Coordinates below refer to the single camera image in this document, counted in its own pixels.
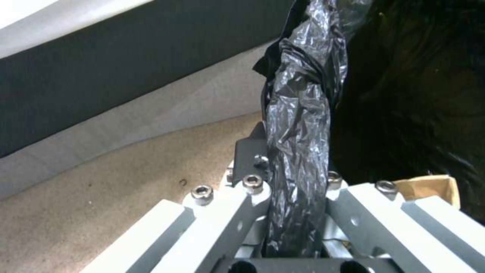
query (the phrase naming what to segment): bolt head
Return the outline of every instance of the bolt head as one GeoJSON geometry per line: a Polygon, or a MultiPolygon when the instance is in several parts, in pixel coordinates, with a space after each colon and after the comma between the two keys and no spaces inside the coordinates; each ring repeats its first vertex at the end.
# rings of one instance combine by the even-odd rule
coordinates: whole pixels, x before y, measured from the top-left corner
{"type": "Polygon", "coordinates": [[[397,187],[396,184],[392,181],[387,180],[379,180],[375,182],[375,188],[384,194],[390,200],[396,199],[397,195],[397,187]]]}
{"type": "Polygon", "coordinates": [[[327,189],[339,189],[342,185],[342,176],[336,171],[329,171],[327,176],[327,189]]]}
{"type": "Polygon", "coordinates": [[[243,177],[242,185],[249,194],[258,194],[263,191],[263,179],[257,174],[249,174],[243,177]]]}
{"type": "Polygon", "coordinates": [[[214,199],[214,190],[209,185],[198,185],[190,192],[197,205],[208,205],[214,199]]]}

